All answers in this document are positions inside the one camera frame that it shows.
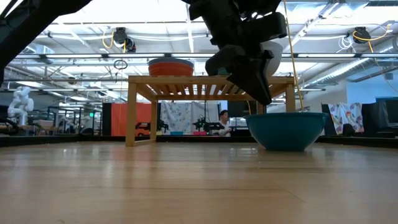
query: teal bowl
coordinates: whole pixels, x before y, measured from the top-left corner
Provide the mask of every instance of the teal bowl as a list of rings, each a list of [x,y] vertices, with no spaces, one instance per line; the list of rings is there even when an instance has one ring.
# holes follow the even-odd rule
[[[325,127],[326,113],[269,113],[245,116],[254,139],[268,151],[304,151]]]

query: person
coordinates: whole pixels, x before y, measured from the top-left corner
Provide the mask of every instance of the person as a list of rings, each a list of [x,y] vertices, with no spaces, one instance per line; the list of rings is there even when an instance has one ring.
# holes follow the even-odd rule
[[[228,111],[227,110],[221,111],[219,118],[220,118],[220,124],[224,126],[224,129],[219,130],[218,134],[220,135],[220,137],[231,137],[232,129],[229,127]]]

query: workbench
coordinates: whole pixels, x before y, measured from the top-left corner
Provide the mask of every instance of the workbench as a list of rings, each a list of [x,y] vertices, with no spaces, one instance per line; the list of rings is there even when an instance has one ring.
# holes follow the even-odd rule
[[[130,76],[127,97],[126,147],[140,146],[156,141],[156,131],[150,132],[149,140],[135,141],[137,94],[152,103],[150,130],[156,130],[159,100],[253,100],[226,78],[227,76]],[[268,83],[271,97],[285,93],[286,111],[295,112],[294,77],[270,77]]]

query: orange wall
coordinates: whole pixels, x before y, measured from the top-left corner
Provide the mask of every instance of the orange wall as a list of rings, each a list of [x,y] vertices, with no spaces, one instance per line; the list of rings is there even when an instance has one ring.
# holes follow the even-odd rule
[[[150,103],[137,103],[137,123],[150,123]],[[112,136],[126,136],[127,130],[127,104],[112,104]]]

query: wooden floor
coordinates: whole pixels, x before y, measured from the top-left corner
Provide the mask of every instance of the wooden floor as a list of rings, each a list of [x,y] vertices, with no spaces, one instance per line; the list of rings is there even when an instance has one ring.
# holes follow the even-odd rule
[[[0,149],[0,223],[398,223],[398,151],[316,144]]]

